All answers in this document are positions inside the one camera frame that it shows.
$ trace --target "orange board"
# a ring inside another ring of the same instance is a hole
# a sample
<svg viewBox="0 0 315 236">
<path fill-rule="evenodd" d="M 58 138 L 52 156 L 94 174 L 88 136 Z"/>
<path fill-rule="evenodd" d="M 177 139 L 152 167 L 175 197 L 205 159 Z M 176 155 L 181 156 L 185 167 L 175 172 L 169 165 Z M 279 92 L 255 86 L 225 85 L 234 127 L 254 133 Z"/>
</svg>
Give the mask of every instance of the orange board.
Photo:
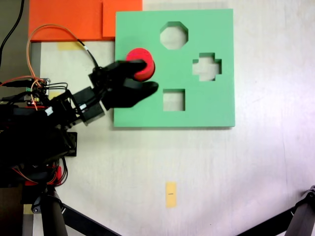
<svg viewBox="0 0 315 236">
<path fill-rule="evenodd" d="M 29 35 L 40 25 L 59 24 L 69 28 L 81 40 L 102 40 L 102 2 L 102 0 L 30 0 Z M 32 41 L 75 41 L 75 39 L 65 30 L 46 28 L 38 31 Z"/>
<path fill-rule="evenodd" d="M 142 11 L 142 0 L 30 0 L 29 35 L 40 25 L 58 24 L 82 41 L 115 40 L 117 11 Z M 45 28 L 31 41 L 75 39 L 65 30 Z"/>
<path fill-rule="evenodd" d="M 103 0 L 104 40 L 115 40 L 117 11 L 142 11 L 142 0 Z"/>
</svg>

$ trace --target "robotic arm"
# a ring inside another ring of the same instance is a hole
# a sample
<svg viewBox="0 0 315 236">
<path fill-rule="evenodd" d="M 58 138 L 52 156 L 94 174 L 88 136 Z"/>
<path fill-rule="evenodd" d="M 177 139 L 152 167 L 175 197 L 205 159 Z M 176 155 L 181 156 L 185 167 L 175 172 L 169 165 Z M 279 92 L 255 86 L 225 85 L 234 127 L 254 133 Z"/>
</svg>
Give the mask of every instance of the robotic arm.
<svg viewBox="0 0 315 236">
<path fill-rule="evenodd" d="M 6 175 L 4 169 L 18 165 L 46 166 L 62 157 L 75 156 L 76 135 L 67 130 L 81 122 L 88 125 L 105 115 L 100 101 L 106 110 L 128 108 L 157 91 L 157 83 L 134 79 L 134 74 L 145 67 L 143 60 L 117 61 L 107 67 L 96 67 L 89 75 L 93 88 L 87 87 L 76 94 L 65 90 L 52 100 L 48 99 L 44 87 L 35 88 L 32 95 L 39 98 L 42 108 L 38 111 L 19 108 L 12 102 L 0 105 L 0 130 L 4 130 L 0 133 L 0 144 L 5 147 L 0 158 L 2 174 Z M 0 183 L 0 186 L 12 184 L 12 178 L 6 175 L 4 179 L 10 182 Z"/>
</svg>

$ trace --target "red cylinder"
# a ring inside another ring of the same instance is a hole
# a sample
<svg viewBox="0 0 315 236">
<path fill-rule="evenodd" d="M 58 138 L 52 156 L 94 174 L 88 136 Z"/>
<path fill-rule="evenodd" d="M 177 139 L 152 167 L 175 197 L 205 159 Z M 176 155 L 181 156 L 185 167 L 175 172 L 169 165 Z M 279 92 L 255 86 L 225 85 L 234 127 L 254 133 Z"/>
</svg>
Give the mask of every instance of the red cylinder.
<svg viewBox="0 0 315 236">
<path fill-rule="evenodd" d="M 126 60 L 139 59 L 144 60 L 147 66 L 142 71 L 139 71 L 136 74 L 134 74 L 134 78 L 138 81 L 146 81 L 153 76 L 156 66 L 154 64 L 154 60 L 151 53 L 144 48 L 135 48 L 131 50 L 126 57 Z"/>
</svg>

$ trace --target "yellow tape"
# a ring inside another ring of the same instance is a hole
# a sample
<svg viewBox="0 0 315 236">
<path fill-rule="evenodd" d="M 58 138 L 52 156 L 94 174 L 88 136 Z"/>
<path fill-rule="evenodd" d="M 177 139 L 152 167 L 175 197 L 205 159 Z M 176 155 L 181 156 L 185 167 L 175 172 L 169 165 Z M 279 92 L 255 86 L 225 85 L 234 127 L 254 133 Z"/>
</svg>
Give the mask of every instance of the yellow tape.
<svg viewBox="0 0 315 236">
<path fill-rule="evenodd" d="M 49 96 L 48 96 L 48 99 L 51 100 L 53 99 L 54 97 L 57 97 L 59 96 L 60 94 L 62 94 L 62 92 L 56 92 L 56 91 L 49 91 Z"/>
<path fill-rule="evenodd" d="M 166 182 L 166 208 L 176 207 L 177 191 L 176 182 Z"/>
<path fill-rule="evenodd" d="M 24 204 L 24 211 L 23 214 L 24 215 L 32 215 L 33 212 L 31 210 L 32 205 L 31 204 Z"/>
<path fill-rule="evenodd" d="M 58 42 L 57 47 L 59 51 L 85 50 L 79 42 Z"/>
</svg>

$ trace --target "black tripod leg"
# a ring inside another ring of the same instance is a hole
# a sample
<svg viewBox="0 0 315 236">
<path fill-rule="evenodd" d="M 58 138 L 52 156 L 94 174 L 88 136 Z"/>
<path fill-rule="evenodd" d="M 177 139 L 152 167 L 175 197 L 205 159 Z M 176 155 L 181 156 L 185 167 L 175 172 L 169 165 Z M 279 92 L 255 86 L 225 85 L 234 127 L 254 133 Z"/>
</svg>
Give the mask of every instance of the black tripod leg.
<svg viewBox="0 0 315 236">
<path fill-rule="evenodd" d="M 56 198 L 44 197 L 40 202 L 40 209 L 45 236 L 68 236 L 60 202 Z"/>
<path fill-rule="evenodd" d="M 294 211 L 295 208 L 292 207 L 238 236 L 277 236 L 287 230 L 291 219 L 293 218 Z"/>
<path fill-rule="evenodd" d="M 300 205 L 285 233 L 285 236 L 311 236 L 315 223 L 315 211 L 309 203 Z"/>
<path fill-rule="evenodd" d="M 63 205 L 63 218 L 66 225 L 86 236 L 121 236 L 111 229 L 97 223 L 91 218 Z"/>
</svg>

